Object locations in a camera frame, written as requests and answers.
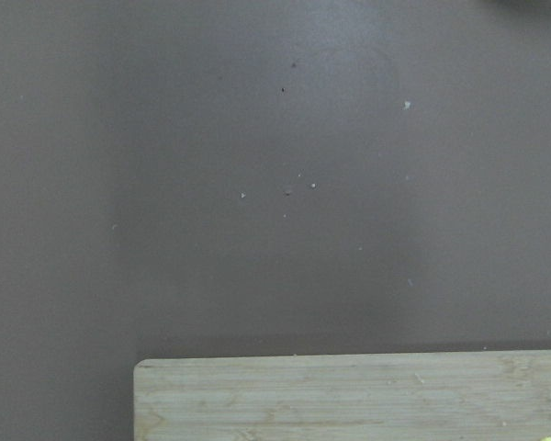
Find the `wooden cutting board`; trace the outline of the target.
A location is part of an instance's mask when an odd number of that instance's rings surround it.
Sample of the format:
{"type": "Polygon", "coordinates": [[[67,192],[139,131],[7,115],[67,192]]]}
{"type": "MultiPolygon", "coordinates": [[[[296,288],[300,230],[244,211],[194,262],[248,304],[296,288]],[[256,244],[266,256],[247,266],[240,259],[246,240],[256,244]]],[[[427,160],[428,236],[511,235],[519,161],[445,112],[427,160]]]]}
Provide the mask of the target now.
{"type": "Polygon", "coordinates": [[[551,350],[146,359],[138,440],[540,440],[551,350]]]}

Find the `mint green bowl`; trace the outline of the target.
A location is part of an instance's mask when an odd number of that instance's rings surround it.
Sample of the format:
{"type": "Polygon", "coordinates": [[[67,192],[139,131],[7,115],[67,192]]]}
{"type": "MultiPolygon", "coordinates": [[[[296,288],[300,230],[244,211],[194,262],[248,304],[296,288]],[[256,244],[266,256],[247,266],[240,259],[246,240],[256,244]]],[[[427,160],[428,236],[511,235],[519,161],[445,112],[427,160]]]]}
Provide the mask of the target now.
{"type": "Polygon", "coordinates": [[[551,0],[493,0],[490,3],[519,14],[551,16],[551,0]]]}

